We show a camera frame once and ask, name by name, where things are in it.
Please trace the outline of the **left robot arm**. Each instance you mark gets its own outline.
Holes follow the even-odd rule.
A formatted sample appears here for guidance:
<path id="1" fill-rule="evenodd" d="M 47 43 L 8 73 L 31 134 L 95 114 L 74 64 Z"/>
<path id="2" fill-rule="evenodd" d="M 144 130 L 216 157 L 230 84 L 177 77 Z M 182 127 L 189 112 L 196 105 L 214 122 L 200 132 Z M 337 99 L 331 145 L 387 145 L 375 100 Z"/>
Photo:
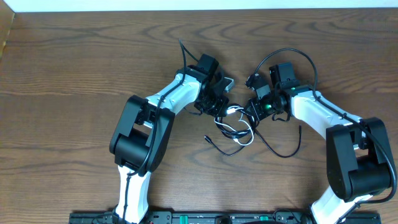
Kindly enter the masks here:
<path id="1" fill-rule="evenodd" d="M 164 157 L 176 115 L 192 103 L 200 113 L 225 117 L 224 93 L 233 84 L 218 61 L 203 54 L 158 93 L 127 100 L 109 144 L 121 181 L 114 223 L 140 223 L 147 213 L 150 176 Z"/>

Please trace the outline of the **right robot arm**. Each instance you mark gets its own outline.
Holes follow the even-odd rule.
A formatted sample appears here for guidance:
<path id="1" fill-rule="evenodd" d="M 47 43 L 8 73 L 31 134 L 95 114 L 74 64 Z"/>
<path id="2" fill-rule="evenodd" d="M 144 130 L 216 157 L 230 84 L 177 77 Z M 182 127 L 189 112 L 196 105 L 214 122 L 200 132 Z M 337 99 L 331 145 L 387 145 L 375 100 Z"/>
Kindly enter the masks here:
<path id="1" fill-rule="evenodd" d="M 324 99 L 315 85 L 304 85 L 291 63 L 270 67 L 271 83 L 258 73 L 246 80 L 255 91 L 246 110 L 260 121 L 287 113 L 307 123 L 326 141 L 329 187 L 312 203 L 301 223 L 344 223 L 363 204 L 383 203 L 397 190 L 397 172 L 385 124 L 363 119 Z"/>

